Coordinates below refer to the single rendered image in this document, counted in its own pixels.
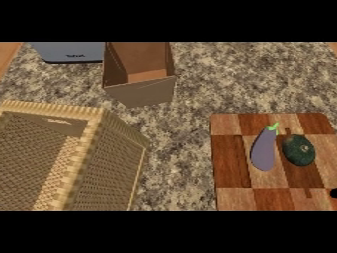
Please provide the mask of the dark green squash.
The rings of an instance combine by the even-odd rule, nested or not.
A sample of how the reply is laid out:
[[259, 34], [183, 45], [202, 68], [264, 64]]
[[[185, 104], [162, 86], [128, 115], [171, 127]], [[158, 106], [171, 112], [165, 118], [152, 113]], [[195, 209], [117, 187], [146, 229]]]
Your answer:
[[315, 160], [315, 147], [303, 135], [291, 134], [282, 140], [281, 153], [295, 166], [307, 166]]

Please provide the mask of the checkered wooden cutting board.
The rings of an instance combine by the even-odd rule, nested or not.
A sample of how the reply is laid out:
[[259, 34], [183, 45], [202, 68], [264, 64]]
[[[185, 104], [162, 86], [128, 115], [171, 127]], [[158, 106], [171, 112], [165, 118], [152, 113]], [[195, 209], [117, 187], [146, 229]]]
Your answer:
[[[250, 148], [264, 126], [276, 125], [275, 164], [259, 170]], [[293, 165], [281, 154], [281, 140], [303, 135], [315, 147], [310, 165]], [[337, 188], [337, 136], [321, 113], [214, 114], [210, 146], [216, 204], [222, 210], [337, 210], [329, 190]]]

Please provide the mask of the brown cardboard box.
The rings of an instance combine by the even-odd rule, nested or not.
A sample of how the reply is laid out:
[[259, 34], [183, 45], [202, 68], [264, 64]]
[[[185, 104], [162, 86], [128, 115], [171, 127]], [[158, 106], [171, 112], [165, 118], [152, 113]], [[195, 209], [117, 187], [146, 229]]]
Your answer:
[[167, 42], [108, 42], [102, 88], [128, 108], [171, 101], [174, 69]]

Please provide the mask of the purple eggplant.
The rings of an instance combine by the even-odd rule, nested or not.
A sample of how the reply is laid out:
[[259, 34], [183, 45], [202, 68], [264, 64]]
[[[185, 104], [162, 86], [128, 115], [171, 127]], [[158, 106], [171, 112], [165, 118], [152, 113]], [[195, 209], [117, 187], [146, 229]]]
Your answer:
[[275, 164], [275, 140], [279, 134], [278, 125], [278, 123], [273, 123], [270, 126], [264, 126], [251, 146], [251, 163], [261, 171], [269, 171]]

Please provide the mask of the tan wicker basket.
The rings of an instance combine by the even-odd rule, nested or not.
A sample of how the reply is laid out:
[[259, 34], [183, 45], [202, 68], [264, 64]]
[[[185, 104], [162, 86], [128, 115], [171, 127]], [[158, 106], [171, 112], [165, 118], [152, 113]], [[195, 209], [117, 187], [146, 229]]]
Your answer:
[[105, 109], [0, 105], [0, 210], [125, 210], [149, 141]]

